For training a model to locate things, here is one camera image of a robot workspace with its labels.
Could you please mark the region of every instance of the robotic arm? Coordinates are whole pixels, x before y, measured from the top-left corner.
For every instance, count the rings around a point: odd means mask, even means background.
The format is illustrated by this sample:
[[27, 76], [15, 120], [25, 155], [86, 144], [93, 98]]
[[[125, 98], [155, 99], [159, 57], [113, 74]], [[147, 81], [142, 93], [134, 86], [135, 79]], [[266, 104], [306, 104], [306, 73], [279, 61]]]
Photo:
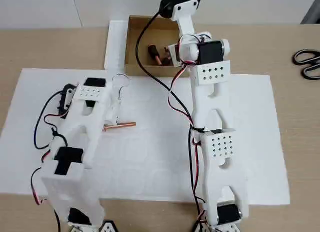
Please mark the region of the robotic arm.
[[[193, 136], [200, 141], [204, 159], [203, 193], [208, 223], [220, 230], [236, 228], [235, 223], [248, 217], [246, 176], [237, 151], [237, 132], [229, 107], [228, 80], [231, 76], [227, 40], [214, 40], [209, 32], [195, 34], [191, 16], [201, 0], [162, 0], [159, 13], [177, 21], [178, 44], [168, 47], [175, 67], [184, 61], [188, 66], [192, 91]], [[222, 188], [229, 186], [233, 201], [218, 202]]]

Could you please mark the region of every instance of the scissors handle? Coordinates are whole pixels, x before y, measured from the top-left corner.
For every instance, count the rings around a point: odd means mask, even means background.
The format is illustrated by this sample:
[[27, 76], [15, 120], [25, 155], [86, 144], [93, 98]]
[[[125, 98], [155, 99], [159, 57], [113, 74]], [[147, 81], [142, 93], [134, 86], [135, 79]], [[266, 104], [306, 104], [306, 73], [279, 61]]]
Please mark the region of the scissors handle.
[[[314, 56], [304, 60], [298, 60], [298, 56], [301, 54], [313, 54]], [[320, 62], [320, 51], [314, 50], [314, 49], [302, 49], [300, 51], [297, 51], [292, 57], [292, 62], [295, 65], [314, 64], [314, 63], [317, 63], [317, 61]]]
[[312, 76], [309, 74], [310, 71], [313, 71], [317, 68], [320, 68], [320, 63], [315, 63], [314, 65], [310, 66], [310, 67], [306, 67], [304, 69], [302, 69], [301, 71], [301, 75], [305, 78], [305, 79], [309, 79], [309, 80], [319, 80], [320, 79], [320, 75], [318, 76]]

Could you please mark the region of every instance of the white wall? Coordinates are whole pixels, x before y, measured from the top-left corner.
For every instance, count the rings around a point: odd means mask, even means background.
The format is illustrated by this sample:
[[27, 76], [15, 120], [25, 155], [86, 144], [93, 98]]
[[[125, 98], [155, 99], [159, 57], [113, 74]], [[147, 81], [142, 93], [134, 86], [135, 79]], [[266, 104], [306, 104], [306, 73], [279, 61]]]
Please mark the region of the white wall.
[[[158, 10], [160, 1], [0, 0], [0, 28], [80, 27], [81, 22], [84, 27], [106, 26], [111, 19], [152, 15]], [[313, 1], [202, 0], [194, 21], [204, 24], [297, 24]]]
[[0, 29], [81, 27], [74, 0], [0, 0]]

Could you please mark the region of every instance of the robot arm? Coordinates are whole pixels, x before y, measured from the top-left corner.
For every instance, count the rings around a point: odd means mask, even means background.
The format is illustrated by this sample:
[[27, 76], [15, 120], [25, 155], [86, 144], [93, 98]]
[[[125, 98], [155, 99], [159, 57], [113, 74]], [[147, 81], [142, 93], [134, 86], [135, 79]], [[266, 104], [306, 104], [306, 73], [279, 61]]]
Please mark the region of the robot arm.
[[[228, 80], [231, 76], [230, 51], [227, 40], [213, 40], [209, 32], [195, 34], [191, 16], [200, 0], [162, 0], [159, 13], [177, 21], [179, 44], [170, 45], [169, 51], [175, 67], [183, 61], [194, 61], [188, 66], [191, 82], [195, 128], [193, 136], [201, 142], [204, 159], [203, 193], [207, 220], [212, 227], [229, 230], [229, 226], [249, 215], [246, 176], [237, 151], [237, 132], [229, 107]], [[222, 188], [228, 186], [234, 194], [233, 201], [218, 202]]]
[[[65, 121], [58, 128], [68, 144], [61, 137], [54, 137], [50, 143], [51, 159], [42, 166], [41, 178], [59, 218], [82, 231], [97, 231], [105, 217], [90, 169], [105, 121], [117, 124], [119, 103], [112, 82], [86, 78], [75, 88]], [[84, 147], [71, 142], [80, 134], [87, 137]]]

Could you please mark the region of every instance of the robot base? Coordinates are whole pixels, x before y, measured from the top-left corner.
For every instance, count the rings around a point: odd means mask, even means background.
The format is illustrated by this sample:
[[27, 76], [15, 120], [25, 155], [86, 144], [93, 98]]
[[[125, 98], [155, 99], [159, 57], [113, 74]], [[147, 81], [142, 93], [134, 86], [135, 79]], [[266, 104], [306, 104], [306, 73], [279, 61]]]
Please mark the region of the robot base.
[[105, 220], [100, 229], [90, 226], [79, 226], [73, 227], [70, 232], [118, 232], [118, 230], [112, 220]]

